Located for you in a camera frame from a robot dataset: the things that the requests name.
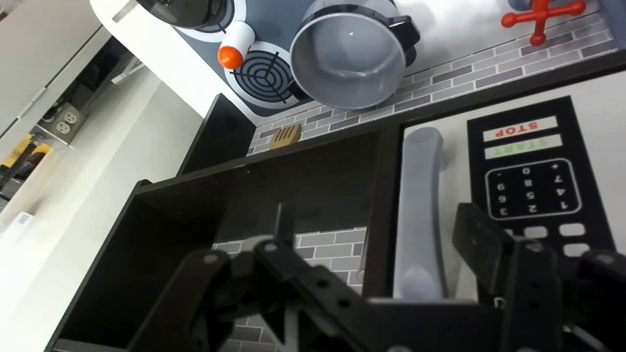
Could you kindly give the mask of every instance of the pot handle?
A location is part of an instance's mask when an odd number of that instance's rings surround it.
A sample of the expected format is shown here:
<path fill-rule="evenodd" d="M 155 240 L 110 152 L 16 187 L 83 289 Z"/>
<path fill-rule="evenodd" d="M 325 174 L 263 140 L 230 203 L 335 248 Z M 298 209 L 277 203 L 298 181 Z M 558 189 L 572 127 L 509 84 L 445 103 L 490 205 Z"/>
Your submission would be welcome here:
<path fill-rule="evenodd" d="M 415 27 L 411 15 L 392 17 L 388 27 L 404 44 L 406 52 L 411 50 L 421 39 L 419 29 Z"/>

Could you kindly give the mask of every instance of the white appliance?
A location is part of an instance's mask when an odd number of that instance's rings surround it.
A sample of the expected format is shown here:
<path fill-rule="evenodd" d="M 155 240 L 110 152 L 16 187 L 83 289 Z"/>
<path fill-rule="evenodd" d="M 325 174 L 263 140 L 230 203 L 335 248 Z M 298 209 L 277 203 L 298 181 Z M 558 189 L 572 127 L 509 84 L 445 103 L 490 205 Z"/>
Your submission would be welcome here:
<path fill-rule="evenodd" d="M 564 258 L 626 252 L 625 87 L 621 72 L 406 129 L 396 297 L 476 297 L 453 246 L 468 201 Z"/>
<path fill-rule="evenodd" d="M 0 160 L 108 39 L 87 0 L 26 0 L 0 21 Z"/>

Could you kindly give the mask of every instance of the gray pot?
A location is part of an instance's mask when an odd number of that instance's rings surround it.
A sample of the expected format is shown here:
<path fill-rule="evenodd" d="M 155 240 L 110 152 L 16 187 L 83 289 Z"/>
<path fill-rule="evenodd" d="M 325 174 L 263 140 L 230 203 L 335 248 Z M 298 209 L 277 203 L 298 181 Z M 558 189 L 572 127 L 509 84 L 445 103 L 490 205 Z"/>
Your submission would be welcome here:
<path fill-rule="evenodd" d="M 367 109 L 400 87 L 417 41 L 388 0 L 318 0 L 292 41 L 292 72 L 322 103 Z"/>

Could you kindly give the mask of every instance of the stove burner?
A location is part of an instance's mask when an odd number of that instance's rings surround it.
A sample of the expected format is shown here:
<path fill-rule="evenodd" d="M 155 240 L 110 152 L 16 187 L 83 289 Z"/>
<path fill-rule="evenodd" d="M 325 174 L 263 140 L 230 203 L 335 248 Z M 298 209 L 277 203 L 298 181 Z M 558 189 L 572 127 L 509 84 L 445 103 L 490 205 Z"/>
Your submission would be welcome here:
<path fill-rule="evenodd" d="M 224 0 L 224 15 L 216 21 L 212 21 L 210 25 L 204 25 L 204 27 L 196 27 L 196 31 L 202 31 L 202 33 L 220 33 L 220 31 L 226 31 L 230 27 L 230 23 L 233 21 L 235 17 L 235 0 Z"/>
<path fill-rule="evenodd" d="M 290 64 L 280 52 L 249 50 L 241 68 L 232 72 L 237 84 L 261 101 L 288 103 L 294 80 Z"/>

